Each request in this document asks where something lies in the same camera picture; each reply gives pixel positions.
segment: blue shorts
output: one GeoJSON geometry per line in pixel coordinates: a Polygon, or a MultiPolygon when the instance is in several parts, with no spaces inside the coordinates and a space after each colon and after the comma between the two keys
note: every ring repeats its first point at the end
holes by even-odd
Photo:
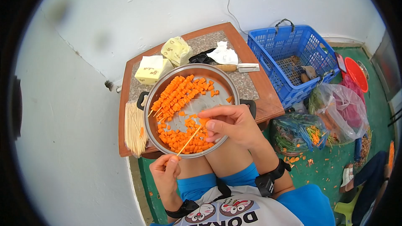
{"type": "MultiPolygon", "coordinates": [[[[254,163],[251,163],[250,166],[242,171],[220,179],[228,186],[250,185],[256,187],[254,180],[257,176],[259,176],[257,168],[254,163]]],[[[210,173],[187,179],[178,179],[177,183],[180,197],[183,201],[185,199],[196,201],[209,189],[216,186],[216,175],[215,173],[210,173]]]]}

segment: green floor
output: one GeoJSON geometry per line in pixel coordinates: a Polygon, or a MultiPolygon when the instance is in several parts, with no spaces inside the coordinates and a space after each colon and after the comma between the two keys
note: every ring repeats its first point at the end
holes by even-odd
{"type": "MultiPolygon", "coordinates": [[[[385,99],[385,94],[379,78],[374,71],[373,66],[368,60],[362,48],[334,48],[344,58],[350,57],[355,61],[361,61],[367,68],[370,75],[369,91],[365,93],[365,101],[367,106],[367,116],[373,131],[372,146],[369,153],[371,158],[380,150],[388,150],[389,143],[394,139],[393,126],[387,128],[390,110],[385,99]]],[[[339,73],[331,83],[339,83],[342,81],[342,76],[339,73]]],[[[335,146],[332,149],[325,147],[323,150],[314,150],[303,155],[306,159],[299,160],[296,163],[297,168],[292,169],[293,182],[296,188],[314,183],[321,187],[322,192],[328,196],[332,208],[339,200],[344,201],[345,197],[339,194],[339,186],[341,183],[341,174],[346,164],[353,162],[354,143],[346,146],[335,146]],[[307,160],[312,158],[314,164],[307,167],[307,160]]],[[[138,160],[143,186],[146,190],[147,201],[151,209],[151,213],[155,223],[167,223],[166,214],[163,205],[158,198],[158,190],[155,187],[152,175],[149,171],[149,164],[154,160],[140,158],[138,160]]],[[[339,224],[343,215],[335,213],[336,223],[339,224]]]]}

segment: yellow tissue pack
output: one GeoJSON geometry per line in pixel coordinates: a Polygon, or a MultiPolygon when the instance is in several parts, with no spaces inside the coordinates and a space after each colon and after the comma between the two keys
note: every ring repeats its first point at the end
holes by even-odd
{"type": "Polygon", "coordinates": [[[162,55],[143,56],[134,77],[141,84],[155,85],[159,78],[172,70],[172,63],[162,55]]]}
{"type": "Polygon", "coordinates": [[[170,38],[160,52],[178,67],[188,64],[193,55],[193,49],[180,36],[170,38]]]}

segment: dark pants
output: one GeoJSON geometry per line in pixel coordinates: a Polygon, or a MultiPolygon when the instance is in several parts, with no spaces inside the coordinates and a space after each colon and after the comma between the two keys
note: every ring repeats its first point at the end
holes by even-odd
{"type": "Polygon", "coordinates": [[[354,176],[353,186],[357,187],[363,182],[363,189],[357,199],[352,213],[352,223],[359,225],[384,183],[384,166],[387,153],[380,151],[354,176]]]}

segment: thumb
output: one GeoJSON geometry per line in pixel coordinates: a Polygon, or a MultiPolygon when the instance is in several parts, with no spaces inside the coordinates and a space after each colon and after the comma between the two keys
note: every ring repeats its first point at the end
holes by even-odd
{"type": "Polygon", "coordinates": [[[206,127],[214,133],[224,134],[229,137],[233,136],[236,132],[236,128],[234,125],[218,119],[210,119],[207,122],[206,127]]]}
{"type": "Polygon", "coordinates": [[[175,171],[176,168],[177,168],[177,164],[178,164],[178,157],[175,156],[175,155],[173,155],[173,156],[169,159],[169,161],[168,161],[168,164],[167,164],[167,166],[166,166],[165,173],[168,174],[168,175],[172,175],[172,176],[173,176],[173,173],[174,173],[174,171],[175,171]]]}

